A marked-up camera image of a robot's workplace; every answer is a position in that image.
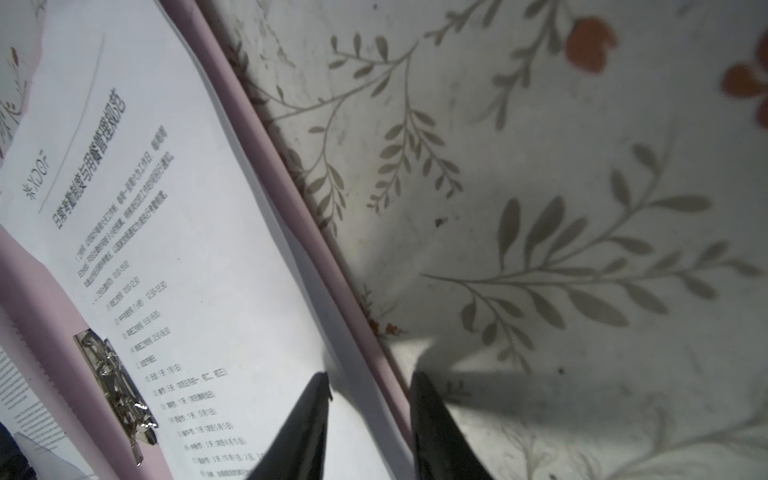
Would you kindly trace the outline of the white printed paper sheet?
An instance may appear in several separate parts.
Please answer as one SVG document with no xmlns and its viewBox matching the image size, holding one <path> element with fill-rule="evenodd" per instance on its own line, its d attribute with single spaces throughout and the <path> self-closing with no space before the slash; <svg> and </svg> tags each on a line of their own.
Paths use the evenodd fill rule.
<svg viewBox="0 0 768 480">
<path fill-rule="evenodd" d="M 23 342 L 1 313 L 1 477 L 95 479 L 96 472 L 32 387 Z"/>
</svg>

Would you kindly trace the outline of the pink file folder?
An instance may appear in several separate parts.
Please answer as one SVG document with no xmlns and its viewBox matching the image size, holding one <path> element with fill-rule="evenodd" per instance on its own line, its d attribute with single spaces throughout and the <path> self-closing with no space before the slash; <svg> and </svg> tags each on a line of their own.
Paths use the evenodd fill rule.
<svg viewBox="0 0 768 480">
<path fill-rule="evenodd" d="M 49 2 L 42 8 L 39 59 L 31 77 L 31 88 L 41 60 L 45 9 Z M 274 211 L 280 216 L 285 231 L 297 240 L 317 270 L 407 443 L 402 432 L 404 405 L 383 392 L 383 368 L 371 365 L 369 345 L 358 340 L 358 329 L 344 318 L 344 309 L 335 294 L 335 282 L 315 262 L 314 251 L 322 246 L 323 240 L 313 232 L 312 219 L 273 145 L 257 121 L 239 121 L 230 116 L 231 91 L 236 82 L 225 73 L 226 60 L 218 51 L 199 10 L 190 1 L 181 9 L 165 8 L 154 2 L 161 6 L 199 62 Z M 176 479 L 158 444 L 151 446 L 140 442 L 144 461 L 141 466 L 136 466 L 128 438 L 73 339 L 75 334 L 89 328 L 53 276 L 4 230 L 2 224 L 1 273 L 1 313 L 8 315 L 11 327 L 23 342 L 22 362 L 32 368 L 32 387 L 96 472 L 95 479 Z"/>
</svg>

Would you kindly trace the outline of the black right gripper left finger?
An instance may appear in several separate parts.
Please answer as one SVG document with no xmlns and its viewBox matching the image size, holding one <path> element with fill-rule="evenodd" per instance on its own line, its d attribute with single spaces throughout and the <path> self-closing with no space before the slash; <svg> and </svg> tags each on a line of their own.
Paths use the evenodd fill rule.
<svg viewBox="0 0 768 480">
<path fill-rule="evenodd" d="M 328 374 L 314 374 L 275 440 L 247 479 L 321 480 L 331 401 Z"/>
</svg>

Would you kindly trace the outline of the white sheet with XDOF header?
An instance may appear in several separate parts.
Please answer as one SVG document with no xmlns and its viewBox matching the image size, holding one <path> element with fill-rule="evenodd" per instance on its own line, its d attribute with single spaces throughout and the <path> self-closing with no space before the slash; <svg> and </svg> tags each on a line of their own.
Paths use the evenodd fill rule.
<svg viewBox="0 0 768 480">
<path fill-rule="evenodd" d="M 109 343 L 176 479 L 244 479 L 318 373 L 327 479 L 413 459 L 317 270 L 154 1 L 51 1 L 1 224 Z"/>
</svg>

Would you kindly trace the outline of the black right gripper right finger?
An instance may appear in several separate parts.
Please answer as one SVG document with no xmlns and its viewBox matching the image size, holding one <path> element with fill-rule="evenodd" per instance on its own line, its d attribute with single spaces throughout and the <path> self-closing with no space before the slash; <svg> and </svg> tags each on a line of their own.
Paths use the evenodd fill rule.
<svg viewBox="0 0 768 480">
<path fill-rule="evenodd" d="M 409 403 L 417 479 L 492 479 L 424 372 L 412 375 Z"/>
</svg>

